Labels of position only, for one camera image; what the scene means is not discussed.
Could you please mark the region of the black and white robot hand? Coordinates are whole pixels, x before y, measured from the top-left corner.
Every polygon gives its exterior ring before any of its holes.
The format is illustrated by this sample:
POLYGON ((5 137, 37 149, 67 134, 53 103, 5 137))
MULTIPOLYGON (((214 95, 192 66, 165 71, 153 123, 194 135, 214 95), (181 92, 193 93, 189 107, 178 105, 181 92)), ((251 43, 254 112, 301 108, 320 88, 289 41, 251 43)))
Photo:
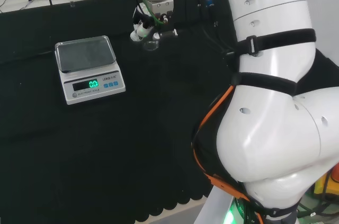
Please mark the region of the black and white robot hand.
POLYGON ((161 31, 174 12, 174 0, 146 1, 137 5, 133 13, 133 28, 130 39, 133 42, 149 41, 159 43, 165 38, 178 37, 177 29, 161 31))

